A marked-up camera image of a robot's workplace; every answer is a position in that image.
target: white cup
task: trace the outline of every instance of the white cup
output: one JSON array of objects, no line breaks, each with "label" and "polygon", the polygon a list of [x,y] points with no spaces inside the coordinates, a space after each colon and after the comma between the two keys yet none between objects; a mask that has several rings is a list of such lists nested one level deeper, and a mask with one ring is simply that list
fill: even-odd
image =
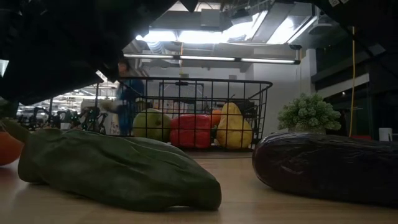
[{"label": "white cup", "polygon": [[392,128],[379,128],[380,141],[392,141]]}]

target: desk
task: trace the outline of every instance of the desk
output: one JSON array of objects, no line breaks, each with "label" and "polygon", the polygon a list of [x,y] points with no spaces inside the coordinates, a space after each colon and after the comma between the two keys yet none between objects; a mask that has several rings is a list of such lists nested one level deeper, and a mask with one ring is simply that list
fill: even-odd
[{"label": "desk", "polygon": [[276,192],[257,180],[250,158],[219,159],[223,156],[220,153],[192,155],[200,157],[197,159],[199,164],[221,184],[223,203],[217,212],[186,208],[162,213],[141,213],[113,208],[47,186],[29,185],[19,180],[15,162],[0,168],[0,223],[398,223],[398,212],[391,208],[331,202]]}]

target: blue shirt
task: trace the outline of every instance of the blue shirt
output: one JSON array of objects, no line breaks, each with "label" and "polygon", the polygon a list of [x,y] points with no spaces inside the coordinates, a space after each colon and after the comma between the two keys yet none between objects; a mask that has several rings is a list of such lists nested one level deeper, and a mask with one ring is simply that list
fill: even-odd
[{"label": "blue shirt", "polygon": [[125,85],[119,85],[116,91],[116,98],[118,100],[125,100],[123,105],[118,107],[117,114],[119,115],[119,127],[121,135],[128,135],[131,129],[132,122],[140,111],[136,111],[136,99],[144,96],[144,84],[141,80],[125,80]]}]

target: fluorescent light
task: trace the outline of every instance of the fluorescent light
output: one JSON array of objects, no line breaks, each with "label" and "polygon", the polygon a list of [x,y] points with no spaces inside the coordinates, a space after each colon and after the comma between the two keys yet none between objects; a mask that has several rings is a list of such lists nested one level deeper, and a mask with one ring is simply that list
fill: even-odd
[{"label": "fluorescent light", "polygon": [[128,54],[132,58],[160,58],[176,60],[207,60],[207,61],[222,61],[222,62],[252,62],[252,63],[282,63],[282,64],[295,64],[296,60],[283,60],[273,58],[234,58],[234,57],[206,57],[206,56],[192,56],[192,55],[139,55]]},{"label": "fluorescent light", "polygon": [[252,63],[283,63],[283,64],[294,64],[295,60],[281,60],[281,59],[266,59],[266,58],[242,58],[242,62]]},{"label": "fluorescent light", "polygon": [[314,18],[312,18],[310,20],[310,22],[308,22],[304,27],[302,27],[292,38],[290,38],[287,43],[291,44],[293,41],[295,41],[298,37],[300,37],[300,35],[302,35],[304,33],[304,31],[306,31],[316,20],[318,19],[317,16],[315,16]]},{"label": "fluorescent light", "polygon": [[267,44],[284,44],[294,34],[294,23],[289,17],[275,30],[274,34],[268,40]]},{"label": "fluorescent light", "polygon": [[176,41],[177,37],[175,32],[171,30],[150,30],[145,37],[138,35],[136,40],[145,42]]},{"label": "fluorescent light", "polygon": [[[86,86],[86,87],[83,87],[83,88],[97,89],[96,86]],[[113,90],[113,89],[115,89],[115,87],[111,87],[111,86],[99,86],[98,88],[102,89],[102,90]]]},{"label": "fluorescent light", "polygon": [[[202,9],[220,9],[221,4],[215,2],[209,2],[206,4],[198,4],[195,12],[200,12]],[[185,11],[188,12],[188,9],[180,2],[176,2],[169,11]]]},{"label": "fluorescent light", "polygon": [[188,44],[218,44],[224,42],[221,32],[182,31],[178,41]]},{"label": "fluorescent light", "polygon": [[203,56],[186,56],[181,55],[180,59],[188,59],[188,60],[217,60],[217,61],[226,61],[233,62],[235,58],[232,57],[203,57]]},{"label": "fluorescent light", "polygon": [[253,15],[253,21],[254,24],[252,25],[251,30],[246,34],[245,40],[253,38],[254,34],[257,32],[257,30],[260,28],[262,22],[267,16],[268,11],[262,11],[260,14],[255,14]]},{"label": "fluorescent light", "polygon": [[124,54],[126,58],[173,59],[173,55]]},{"label": "fluorescent light", "polygon": [[[95,96],[78,96],[78,95],[59,95],[57,97],[65,97],[65,98],[79,98],[84,100],[95,100]],[[115,96],[98,96],[99,100],[105,100],[105,98],[109,98],[110,100],[116,99]]]}]

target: fake fruit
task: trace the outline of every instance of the fake fruit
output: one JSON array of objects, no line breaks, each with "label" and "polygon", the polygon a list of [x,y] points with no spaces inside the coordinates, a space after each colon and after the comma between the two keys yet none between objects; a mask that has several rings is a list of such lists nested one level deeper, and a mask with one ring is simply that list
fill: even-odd
[{"label": "fake fruit", "polygon": [[238,106],[234,103],[225,104],[217,127],[215,143],[227,149],[245,149],[251,144],[251,140],[252,129],[243,119]]},{"label": "fake fruit", "polygon": [[0,166],[16,161],[21,155],[23,143],[13,138],[0,127]]},{"label": "fake fruit", "polygon": [[134,118],[132,124],[134,136],[168,142],[170,122],[170,117],[159,110],[144,110]]},{"label": "fake fruit", "polygon": [[211,146],[210,117],[186,114],[172,120],[170,141],[173,146],[206,149]]},{"label": "fake fruit", "polygon": [[25,182],[136,211],[220,206],[221,187],[214,176],[167,143],[79,130],[31,134],[10,121],[6,129],[25,143],[18,165]]},{"label": "fake fruit", "polygon": [[213,110],[211,112],[211,127],[218,125],[221,121],[221,110]]}]

